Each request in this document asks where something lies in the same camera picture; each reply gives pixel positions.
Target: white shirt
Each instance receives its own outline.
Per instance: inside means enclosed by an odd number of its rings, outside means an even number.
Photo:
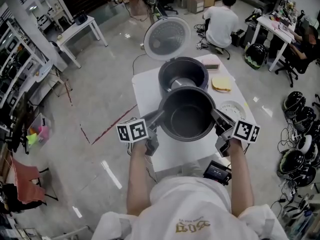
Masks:
[[[231,44],[231,32],[238,29],[238,16],[229,8],[211,6],[204,14],[204,19],[210,19],[206,39],[209,43],[220,48],[226,48]]]
[[[268,205],[231,214],[227,190],[211,179],[165,178],[150,194],[139,217],[107,212],[92,240],[287,240]]]

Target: person sitting at desk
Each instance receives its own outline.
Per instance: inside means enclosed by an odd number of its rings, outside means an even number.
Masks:
[[[294,65],[299,74],[304,74],[309,63],[319,56],[318,31],[310,25],[306,28],[302,37],[289,28],[286,28],[286,30],[293,34],[297,42],[290,43],[282,55]],[[270,61],[274,61],[283,44],[284,42],[279,37],[273,37],[268,55]]]
[[[238,16],[231,10],[236,0],[222,0],[223,6],[211,6],[202,18],[205,20],[206,40],[216,46],[216,50],[223,53],[222,49],[228,47],[231,42],[231,33],[237,31]]]

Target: tiled floor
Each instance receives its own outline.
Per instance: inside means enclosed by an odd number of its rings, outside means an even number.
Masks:
[[[48,206],[42,205],[15,215],[20,225],[36,227],[44,236],[61,235],[83,225],[94,229],[103,213],[126,212],[130,157],[126,146],[119,143],[114,128],[101,135],[136,104],[131,84],[132,64],[138,55],[144,53],[140,44],[149,23],[128,17],[128,12],[121,5],[112,10],[115,16],[100,24],[108,47],[95,41],[92,33],[80,41],[71,42],[70,49],[77,54],[82,67],[77,68],[71,63],[64,72],[73,87],[70,100],[67,95],[56,97],[51,93],[44,101],[43,113],[53,124],[51,138],[40,148],[32,149],[29,155],[21,150],[14,155],[26,165],[37,166],[39,169],[50,168],[50,172],[44,175],[45,187],[49,193],[53,192],[53,187],[59,202],[48,199]],[[99,13],[106,14],[112,10],[103,7]],[[239,16],[239,27],[246,30],[244,19],[253,8],[237,1],[233,10]],[[196,49],[200,38],[193,26],[203,22],[202,14],[194,15],[179,10],[179,17],[185,19],[192,29],[191,41],[182,56],[208,54],[207,50]],[[230,60],[227,60],[226,55],[219,57],[234,76],[256,122],[261,125],[258,143],[251,145],[247,152],[255,202],[258,205],[272,204],[281,194],[280,180],[275,171],[280,158],[277,143],[281,130],[286,127],[281,109],[283,99],[291,91],[299,90],[310,106],[314,94],[320,92],[319,66],[312,63],[307,72],[294,82],[294,88],[290,88],[285,73],[275,75],[265,65],[259,70],[253,70],[243,60],[242,48],[230,46],[228,50],[231,53]],[[144,55],[136,60],[135,73],[162,64]],[[134,116],[139,116],[137,108],[123,119]],[[116,187],[104,170],[101,164],[104,160],[122,184],[122,189]],[[200,161],[200,164],[206,167],[209,161],[210,158]],[[167,174],[159,173],[158,177]],[[76,215],[74,208],[80,211],[81,218]],[[90,234],[81,235],[81,238],[89,239]]]

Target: hand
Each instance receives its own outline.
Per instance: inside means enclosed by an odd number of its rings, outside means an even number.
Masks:
[[[229,144],[230,147],[227,149],[229,155],[237,154],[243,150],[241,141],[237,138],[229,139]]]
[[[147,151],[146,147],[147,139],[142,139],[133,144],[132,155],[144,156]]]

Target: small device with screen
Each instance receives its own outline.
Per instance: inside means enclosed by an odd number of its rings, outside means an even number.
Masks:
[[[212,160],[205,170],[203,177],[219,182],[222,185],[228,185],[228,181],[231,180],[231,169]]]

